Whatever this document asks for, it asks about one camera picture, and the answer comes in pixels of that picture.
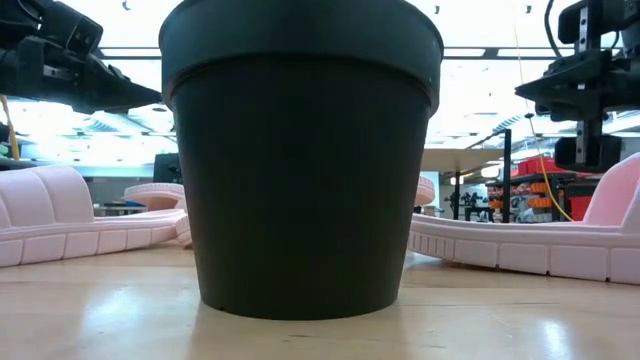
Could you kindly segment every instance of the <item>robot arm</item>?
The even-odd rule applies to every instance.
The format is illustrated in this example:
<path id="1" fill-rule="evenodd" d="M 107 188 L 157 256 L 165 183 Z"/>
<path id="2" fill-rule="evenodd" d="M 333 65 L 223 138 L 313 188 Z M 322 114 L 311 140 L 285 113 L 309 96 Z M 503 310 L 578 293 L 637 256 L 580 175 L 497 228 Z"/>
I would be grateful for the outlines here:
<path id="1" fill-rule="evenodd" d="M 0 0 L 0 94 L 67 104 L 77 112 L 162 102 L 94 53 L 102 27 L 53 0 Z"/>
<path id="2" fill-rule="evenodd" d="M 609 111 L 640 109 L 640 1 L 583 0 L 559 18 L 558 38 L 575 55 L 554 61 L 541 79 L 516 88 L 552 121 L 577 121 L 576 138 L 556 143 L 556 165 L 600 173 L 620 160 L 622 140 L 602 134 Z M 622 32 L 625 58 L 601 49 L 601 36 Z"/>

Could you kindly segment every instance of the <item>table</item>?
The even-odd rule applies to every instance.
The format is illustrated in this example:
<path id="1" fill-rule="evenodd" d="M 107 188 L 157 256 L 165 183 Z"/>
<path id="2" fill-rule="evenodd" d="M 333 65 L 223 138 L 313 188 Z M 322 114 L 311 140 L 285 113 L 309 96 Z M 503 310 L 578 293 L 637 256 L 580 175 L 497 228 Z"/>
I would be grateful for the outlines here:
<path id="1" fill-rule="evenodd" d="M 487 214 L 489 215 L 489 222 L 492 223 L 493 222 L 493 209 L 487 206 L 474 206 L 474 207 L 467 207 L 464 209 L 464 221 L 471 221 L 471 214 L 478 214 L 478 217 L 480 217 L 480 213 L 482 213 L 483 211 L 486 211 Z"/>
<path id="2" fill-rule="evenodd" d="M 3 360 L 600 360 L 640 353 L 640 287 L 413 254 L 406 260 L 394 306 L 318 322 L 247 319 L 202 305 L 193 254 L 177 244 L 6 268 L 0 353 Z"/>
<path id="3" fill-rule="evenodd" d="M 420 171 L 463 172 L 482 168 L 503 155 L 501 149 L 424 149 Z"/>

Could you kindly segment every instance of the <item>pink foam block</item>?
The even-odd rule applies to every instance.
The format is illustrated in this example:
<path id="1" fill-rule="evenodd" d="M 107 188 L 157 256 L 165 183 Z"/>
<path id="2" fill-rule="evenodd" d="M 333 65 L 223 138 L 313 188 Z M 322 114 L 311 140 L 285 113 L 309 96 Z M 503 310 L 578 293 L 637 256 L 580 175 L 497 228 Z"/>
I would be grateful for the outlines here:
<path id="1" fill-rule="evenodd" d="M 433 182 L 427 179 L 424 176 L 420 176 L 420 180 L 418 181 L 418 191 L 416 192 L 416 200 L 414 202 L 415 206 L 424 206 L 431 204 L 433 199 L 435 199 L 435 191 L 433 187 Z"/>
<path id="2" fill-rule="evenodd" d="M 408 247 L 491 268 L 640 284 L 640 153 L 603 176 L 582 222 L 480 224 L 414 215 Z"/>
<path id="3" fill-rule="evenodd" d="M 94 218 L 87 185 L 71 167 L 0 172 L 0 267 L 185 238 L 190 234 L 186 218 L 183 209 Z"/>
<path id="4" fill-rule="evenodd" d="M 130 187 L 125 190 L 124 198 L 128 201 L 135 201 L 149 208 L 154 208 L 156 212 L 161 210 L 181 209 L 187 211 L 187 202 L 184 195 L 184 187 L 181 184 L 143 184 Z M 191 245 L 191 226 L 189 218 L 183 217 L 176 223 L 178 243 L 183 246 Z M 162 239 L 163 236 L 155 234 L 152 243 Z"/>

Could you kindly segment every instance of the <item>fluorescent light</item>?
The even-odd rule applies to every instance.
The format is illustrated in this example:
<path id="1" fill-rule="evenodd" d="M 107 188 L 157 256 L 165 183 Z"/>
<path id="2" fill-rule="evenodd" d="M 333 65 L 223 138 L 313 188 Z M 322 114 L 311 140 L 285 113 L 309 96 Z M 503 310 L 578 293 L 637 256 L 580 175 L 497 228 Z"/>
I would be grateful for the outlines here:
<path id="1" fill-rule="evenodd" d="M 612 134 L 631 129 L 636 126 L 640 126 L 640 117 L 632 116 L 626 119 L 616 119 L 610 122 L 609 124 L 602 127 L 602 132 L 605 134 Z"/>
<path id="2" fill-rule="evenodd" d="M 571 56 L 575 52 L 573 49 L 560 49 L 562 56 Z M 551 49 L 500 49 L 498 57 L 552 57 L 556 54 Z"/>
<path id="3" fill-rule="evenodd" d="M 455 185 L 456 184 L 456 178 L 452 177 L 451 178 L 451 185 Z M 460 176 L 460 185 L 464 185 L 464 176 Z"/>
<path id="4" fill-rule="evenodd" d="M 484 55 L 484 49 L 444 49 L 445 57 L 481 57 L 482 55 Z"/>
<path id="5" fill-rule="evenodd" d="M 122 48 L 122 49 L 99 49 L 106 57 L 160 57 L 160 49 L 158 48 Z"/>
<path id="6" fill-rule="evenodd" d="M 617 137 L 622 137 L 622 138 L 637 138 L 640 137 L 640 133 L 636 133 L 636 132 L 625 132 L 625 131 L 618 131 L 618 132 L 614 132 L 614 133 L 606 133 L 608 135 L 613 135 L 613 136 L 617 136 Z M 540 137 L 543 138 L 572 138 L 572 137 L 576 137 L 576 134 L 573 133 L 546 133 L 546 134 L 538 134 Z"/>
<path id="7" fill-rule="evenodd" d="M 176 136 L 175 132 L 150 132 L 148 136 Z"/>
<path id="8" fill-rule="evenodd" d="M 487 168 L 484 168 L 482 170 L 480 170 L 480 175 L 482 175 L 482 177 L 484 178 L 496 178 L 498 176 L 500 176 L 500 168 L 501 166 L 490 166 Z"/>
<path id="9" fill-rule="evenodd" d="M 29 137 L 34 137 L 34 136 L 76 136 L 78 135 L 77 132 L 75 131 L 69 131 L 69 132 L 47 132 L 47 131 L 38 131 L 35 133 L 23 133 L 23 132 L 19 132 L 16 135 L 20 135 L 22 136 L 25 140 L 27 140 Z"/>
<path id="10" fill-rule="evenodd" d="M 78 131 L 84 136 L 99 136 L 99 137 L 109 137 L 109 136 L 135 136 L 140 135 L 140 133 L 134 132 L 119 132 L 119 131 L 109 131 L 109 132 L 100 132 L 100 131 Z"/>
<path id="11" fill-rule="evenodd" d="M 463 137 L 463 136 L 471 136 L 470 132 L 448 132 L 448 133 L 436 133 L 433 137 Z"/>
<path id="12" fill-rule="evenodd" d="M 554 152 L 553 149 L 547 149 L 547 148 L 540 149 L 540 153 L 542 153 L 543 156 L 546 156 L 546 155 L 551 154 L 553 152 Z M 540 153 L 538 153 L 538 149 L 522 150 L 522 151 L 518 151 L 518 152 L 512 154 L 511 155 L 511 160 L 528 159 L 528 158 L 532 158 L 534 156 L 539 156 Z"/>

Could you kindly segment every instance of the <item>plastic pot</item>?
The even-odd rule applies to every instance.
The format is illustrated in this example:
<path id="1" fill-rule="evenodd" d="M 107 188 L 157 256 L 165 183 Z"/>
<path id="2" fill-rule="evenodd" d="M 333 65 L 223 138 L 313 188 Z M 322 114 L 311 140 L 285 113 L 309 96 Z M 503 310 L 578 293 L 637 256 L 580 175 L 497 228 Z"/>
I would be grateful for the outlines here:
<path id="1" fill-rule="evenodd" d="M 442 39 L 395 0 L 185 1 L 160 32 L 205 304 L 287 320 L 398 293 Z"/>

